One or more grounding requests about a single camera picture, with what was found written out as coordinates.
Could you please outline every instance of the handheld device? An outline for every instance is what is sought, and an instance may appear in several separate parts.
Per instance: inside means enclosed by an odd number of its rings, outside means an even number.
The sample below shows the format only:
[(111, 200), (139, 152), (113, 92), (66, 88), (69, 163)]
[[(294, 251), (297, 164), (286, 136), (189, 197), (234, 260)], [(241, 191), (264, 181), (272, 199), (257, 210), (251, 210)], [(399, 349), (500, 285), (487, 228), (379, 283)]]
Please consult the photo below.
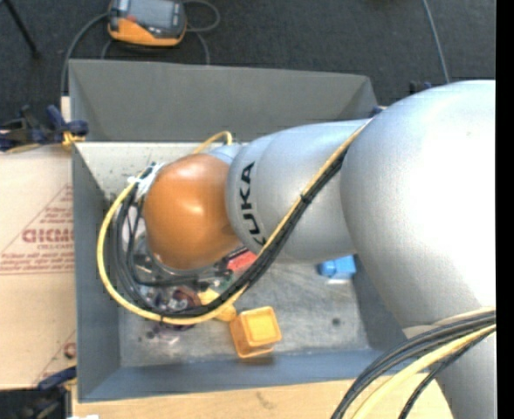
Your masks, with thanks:
[(181, 0), (112, 0), (107, 26), (112, 38), (144, 46), (174, 46), (187, 30)]

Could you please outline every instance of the yellow cable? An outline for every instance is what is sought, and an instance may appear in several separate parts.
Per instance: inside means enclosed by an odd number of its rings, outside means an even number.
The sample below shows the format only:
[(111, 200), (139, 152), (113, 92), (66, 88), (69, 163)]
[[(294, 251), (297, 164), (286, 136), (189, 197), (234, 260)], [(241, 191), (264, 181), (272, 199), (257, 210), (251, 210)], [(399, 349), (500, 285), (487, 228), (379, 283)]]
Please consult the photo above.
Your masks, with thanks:
[(400, 386), (404, 381), (418, 374), (433, 363), (436, 363), (437, 361), (447, 357), (455, 351), (458, 351), (460, 348), (467, 346), (469, 343), (486, 334), (487, 332), (495, 332), (495, 330), (496, 326), (487, 326), (483, 329), (480, 329), (479, 331), (465, 335), (460, 339), (453, 340), (446, 345), (438, 347), (435, 351), (424, 355), (385, 381), (377, 389), (375, 389), (374, 392), (371, 393), (363, 403), (361, 403), (360, 407), (348, 419), (364, 419), (385, 395)]
[(200, 144), (194, 151), (193, 154), (200, 154), (205, 148), (207, 148), (210, 144), (212, 144), (214, 141), (216, 141), (218, 138), (224, 138), (225, 144), (231, 144), (233, 142), (233, 135), (231, 132), (228, 132), (227, 130), (224, 130), (223, 132), (219, 132), (217, 134), (212, 135), (210, 138), (208, 138), (205, 142)]
[(106, 241), (106, 234), (107, 230), (109, 228), (109, 225), (111, 223), (111, 219), (113, 218), (114, 214), (117, 212), (117, 209), (125, 198), (127, 198), (128, 194), (133, 190), (134, 185), (136, 183), (133, 182), (130, 185), (128, 185), (115, 199), (111, 207), (109, 208), (109, 211), (106, 213), (106, 216), (103, 219), (103, 223), (101, 224), (101, 228), (99, 229), (99, 236), (98, 236), (98, 248), (97, 248), (97, 260), (98, 260), (98, 271), (99, 276), (101, 278), (101, 282), (103, 283), (104, 287), (107, 289), (111, 297), (117, 301), (121, 306), (125, 307), (128, 311), (132, 313), (136, 313), (137, 315), (140, 315), (141, 317), (145, 319), (151, 319), (153, 321), (163, 321), (165, 323), (169, 323), (172, 325), (193, 325), (196, 323), (201, 323), (203, 321), (206, 321), (207, 319), (212, 319), (216, 316), (218, 316), (220, 313), (225, 311), (229, 306), (231, 306), (233, 303), (237, 301), (237, 299), (243, 294), (245, 287), (242, 288), (239, 292), (235, 293), (230, 299), (225, 301), (221, 306), (217, 307), (211, 312), (205, 313), (203, 315), (200, 315), (198, 317), (194, 318), (186, 318), (186, 319), (176, 319), (176, 318), (168, 318), (165, 316), (161, 316), (157, 313), (153, 313), (150, 311), (146, 311), (144, 309), (141, 309), (140, 307), (134, 305), (133, 303), (129, 302), (127, 299), (125, 299), (119, 292), (115, 290), (113, 285), (111, 284), (111, 281), (109, 280), (109, 277), (107, 276), (106, 271), (106, 265), (105, 265), (105, 258), (104, 258), (104, 243)]
[[(329, 157), (329, 159), (323, 164), (323, 166), (320, 168), (320, 170), (315, 174), (315, 176), (309, 181), (303, 192), (301, 193), (302, 196), (306, 196), (306, 194), (311, 189), (312, 185), (325, 173), (326, 169), (332, 165), (332, 163), (339, 158), (339, 156), (347, 149), (347, 147), (358, 137), (358, 135), (361, 133), (361, 131), (369, 124), (371, 120), (368, 120), (365, 124), (360, 126), (355, 132), (353, 132), (352, 135), (350, 135), (347, 140), (345, 140), (335, 151), (334, 153)], [(225, 144), (231, 144), (233, 141), (233, 137), (230, 132), (223, 131), (218, 134), (214, 134), (211, 137), (209, 137), (205, 142), (203, 142), (200, 146), (198, 146), (193, 154), (200, 154), (208, 145), (210, 145), (212, 142), (216, 141), (217, 139), (224, 137)], [(225, 312), (227, 309), (230, 309), (230, 306), (233, 306), (233, 304), (239, 299), (239, 297), (244, 293), (244, 291), (247, 289), (247, 285), (244, 285), (241, 289), (239, 289), (237, 292), (235, 292), (229, 299), (223, 302), (219, 307), (214, 309), (211, 312), (205, 313), (203, 315), (199, 315), (194, 318), (185, 318), (185, 319), (176, 319), (176, 318), (168, 318), (161, 315), (158, 315), (157, 313), (153, 313), (150, 311), (146, 311), (144, 309), (139, 308), (138, 306), (134, 305), (133, 303), (129, 302), (127, 299), (125, 299), (120, 293), (118, 293), (113, 285), (111, 284), (111, 281), (109, 280), (109, 277), (107, 276), (106, 267), (105, 267), (105, 259), (104, 259), (104, 243), (106, 240), (106, 234), (107, 230), (109, 228), (109, 224), (111, 223), (111, 219), (113, 218), (113, 215), (117, 212), (117, 209), (119, 206), (123, 203), (125, 198), (127, 198), (128, 194), (133, 190), (134, 185), (136, 182), (131, 183), (128, 187), (126, 187), (115, 199), (113, 202), (111, 208), (106, 213), (106, 216), (104, 217), (103, 223), (101, 224), (101, 228), (99, 229), (99, 235), (98, 235), (98, 248), (97, 248), (97, 260), (98, 260), (98, 271), (99, 276), (101, 278), (101, 282), (103, 283), (104, 287), (107, 289), (111, 297), (117, 301), (121, 306), (125, 307), (128, 311), (132, 313), (136, 313), (137, 315), (140, 315), (141, 317), (145, 319), (151, 319), (154, 321), (162, 321), (165, 323), (169, 323), (171, 325), (194, 325), (196, 323), (202, 323), (203, 321), (206, 321), (208, 319), (213, 319), (220, 315), (221, 313)], [(288, 219), (291, 217), (291, 214), (296, 209), (298, 205), (298, 200), (291, 206), (290, 210), (286, 213), (284, 218), (280, 221), (276, 229), (272, 232), (269, 239), (266, 241), (266, 244), (263, 246), (263, 248), (258, 253), (257, 257), (260, 257), (268, 248), (269, 244), (273, 242), (273, 239), (278, 235), (279, 231), (282, 230)]]

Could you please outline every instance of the yellow block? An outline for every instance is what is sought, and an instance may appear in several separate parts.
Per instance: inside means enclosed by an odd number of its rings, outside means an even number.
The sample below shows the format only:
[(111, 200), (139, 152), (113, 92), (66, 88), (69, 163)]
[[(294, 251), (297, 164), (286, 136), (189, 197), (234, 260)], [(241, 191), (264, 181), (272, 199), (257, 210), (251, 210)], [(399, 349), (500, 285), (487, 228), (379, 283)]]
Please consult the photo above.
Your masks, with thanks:
[(269, 306), (241, 312), (230, 322), (230, 331), (242, 358), (269, 353), (274, 343), (282, 339), (276, 315)]

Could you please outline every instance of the blue clamp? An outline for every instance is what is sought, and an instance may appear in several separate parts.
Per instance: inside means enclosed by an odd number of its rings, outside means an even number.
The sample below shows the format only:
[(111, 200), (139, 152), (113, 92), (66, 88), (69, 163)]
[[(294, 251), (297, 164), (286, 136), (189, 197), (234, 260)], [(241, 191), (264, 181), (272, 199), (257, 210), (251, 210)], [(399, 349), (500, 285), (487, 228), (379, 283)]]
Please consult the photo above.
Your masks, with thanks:
[(356, 272), (355, 259), (352, 255), (325, 261), (317, 265), (317, 272), (330, 279), (350, 279)]
[(61, 112), (53, 105), (46, 109), (49, 123), (40, 122), (31, 113), (29, 106), (20, 109), (18, 118), (0, 124), (0, 151), (34, 145), (57, 144), (70, 134), (84, 138), (88, 134), (88, 123), (83, 120), (65, 121)]

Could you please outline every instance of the gray box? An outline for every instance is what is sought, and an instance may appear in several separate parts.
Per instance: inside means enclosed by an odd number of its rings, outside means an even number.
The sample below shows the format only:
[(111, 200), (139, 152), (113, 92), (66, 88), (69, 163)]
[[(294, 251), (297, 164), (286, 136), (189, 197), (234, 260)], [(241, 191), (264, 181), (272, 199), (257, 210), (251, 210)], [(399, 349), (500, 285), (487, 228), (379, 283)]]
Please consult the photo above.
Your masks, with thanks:
[[(259, 136), (259, 130), (268, 134), (317, 122), (318, 117), (338, 119), (341, 107), (344, 118), (359, 118), (363, 116), (363, 107), (374, 105), (367, 78), (318, 73), (314, 79), (313, 73), (305, 72), (98, 62), (73, 61), (70, 70), (72, 117), (88, 120), (95, 140), (121, 140), (87, 141), (77, 144), (73, 152), (80, 401), (351, 378), (381, 350), (403, 339), (360, 265), (353, 281), (344, 285), (328, 284), (309, 265), (273, 265), (236, 303), (238, 309), (273, 306), (283, 332), (284, 338), (272, 355), (254, 360), (236, 356), (228, 326), (217, 320), (177, 333), (125, 312), (105, 292), (96, 267), (99, 226), (110, 201), (126, 186), (127, 177), (136, 175), (150, 161), (172, 161), (187, 154), (196, 145), (193, 140), (201, 141), (216, 130), (234, 130), (246, 141)], [(119, 70), (128, 83), (115, 84), (112, 73)], [(216, 72), (215, 78), (208, 76), (212, 72)], [(134, 85), (141, 75), (150, 86)], [(190, 106), (192, 112), (182, 111), (180, 105), (186, 101), (178, 101), (176, 95), (169, 98), (169, 94), (161, 94), (161, 89), (154, 85), (163, 76), (177, 76), (178, 86), (188, 82), (188, 88), (179, 89), (177, 94), (190, 94), (189, 98), (206, 104), (215, 96), (216, 79), (222, 81), (221, 91), (227, 93), (229, 89), (237, 97), (224, 102), (226, 106), (212, 107), (206, 112), (203, 104)], [(278, 86), (278, 81), (286, 79), (280, 86), (284, 90), (277, 89), (275, 94), (254, 92), (254, 88), (239, 91), (234, 87), (243, 85), (243, 76), (247, 85), (255, 79), (262, 81), (259, 88), (264, 89), (269, 88), (266, 83)], [(339, 86), (345, 79), (346, 97), (341, 98)], [(292, 118), (289, 110), (294, 107), (289, 106), (298, 103), (286, 102), (283, 94), (295, 94), (305, 86), (324, 87), (327, 82), (336, 87), (339, 95), (336, 109), (333, 111), (330, 106), (328, 112), (323, 107), (324, 114), (315, 112), (313, 119)], [(315, 90), (308, 90), (309, 95), (324, 96), (324, 88)], [(250, 103), (245, 98), (248, 93), (253, 98)], [(171, 107), (159, 118), (155, 100)], [(247, 105), (262, 107), (267, 122), (257, 122), (256, 108), (240, 120), (238, 115)], [(127, 124), (130, 114), (120, 110), (124, 106), (134, 107), (138, 121), (135, 126)], [(352, 110), (344, 112), (349, 106), (356, 107), (355, 116)], [(205, 113), (209, 122), (201, 127)], [(169, 124), (170, 114), (189, 122)], [(167, 128), (154, 127), (156, 119)]]

